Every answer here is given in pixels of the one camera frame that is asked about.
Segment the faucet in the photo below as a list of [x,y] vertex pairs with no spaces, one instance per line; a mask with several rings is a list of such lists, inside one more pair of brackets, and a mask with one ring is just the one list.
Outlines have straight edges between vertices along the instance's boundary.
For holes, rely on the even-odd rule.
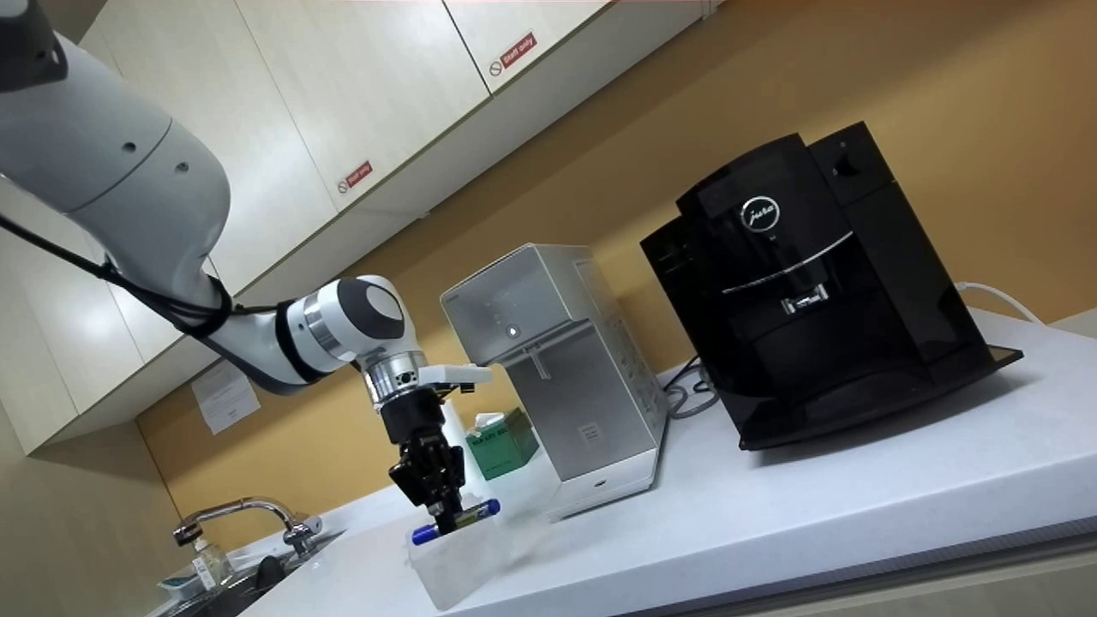
[[285,528],[285,544],[292,544],[302,559],[310,559],[310,539],[319,530],[315,521],[302,521],[294,513],[289,513],[285,503],[279,499],[261,499],[261,498],[245,498],[245,499],[225,499],[225,503],[216,503],[216,506],[204,506],[190,519],[182,519],[172,530],[176,544],[190,544],[195,539],[204,539],[204,523],[216,521],[216,519],[231,519],[237,512],[267,512],[281,521]]

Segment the white countertop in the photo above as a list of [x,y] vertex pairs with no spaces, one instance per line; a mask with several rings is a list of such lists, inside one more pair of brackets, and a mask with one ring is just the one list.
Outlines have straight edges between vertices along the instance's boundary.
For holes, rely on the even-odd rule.
[[[451,614],[623,614],[1097,528],[1097,343],[977,321],[1026,359],[797,457],[741,454],[722,409],[673,423],[656,491],[552,523]],[[407,567],[407,528],[351,530],[246,617],[438,614]]]

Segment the robotic arm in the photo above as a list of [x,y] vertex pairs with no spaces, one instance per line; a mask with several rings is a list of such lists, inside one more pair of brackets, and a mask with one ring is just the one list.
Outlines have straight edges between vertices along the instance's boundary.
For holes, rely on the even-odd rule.
[[118,280],[261,388],[297,391],[355,362],[401,448],[391,479],[443,534],[457,528],[464,457],[443,440],[443,399],[488,370],[424,367],[401,295],[375,275],[237,310],[204,271],[231,212],[225,171],[166,109],[56,39],[35,0],[0,0],[0,171],[88,228]]

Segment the black coffee machine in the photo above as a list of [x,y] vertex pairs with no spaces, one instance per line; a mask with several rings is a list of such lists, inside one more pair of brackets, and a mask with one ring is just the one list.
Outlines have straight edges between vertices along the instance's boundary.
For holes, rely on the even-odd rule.
[[772,141],[680,199],[642,247],[743,448],[909,411],[994,375],[865,123]]

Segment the sink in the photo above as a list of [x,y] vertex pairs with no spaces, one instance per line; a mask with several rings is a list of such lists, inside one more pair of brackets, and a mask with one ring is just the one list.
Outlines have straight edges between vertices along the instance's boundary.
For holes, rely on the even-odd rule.
[[216,591],[176,603],[160,617],[233,617],[245,614],[251,603],[257,603],[263,593],[272,593],[285,575],[292,575],[302,563],[319,556],[328,540],[339,534],[319,534],[305,544],[305,559],[297,551],[267,556],[261,567],[233,572]]

